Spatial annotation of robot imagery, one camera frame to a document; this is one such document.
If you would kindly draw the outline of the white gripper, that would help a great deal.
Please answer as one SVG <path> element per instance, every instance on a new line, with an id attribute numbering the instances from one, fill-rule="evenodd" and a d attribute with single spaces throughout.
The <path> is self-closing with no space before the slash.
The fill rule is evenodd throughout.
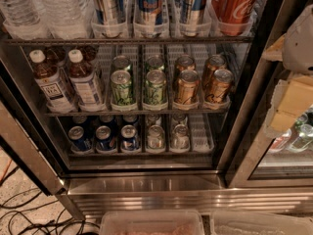
<path id="1" fill-rule="evenodd" d="M 280 79 L 275 86 L 263 132 L 269 138 L 276 138 L 313 105 L 313 4 L 302 11 L 286 35 L 262 53 L 262 58 L 270 62 L 283 61 L 287 70 L 307 74 Z"/>

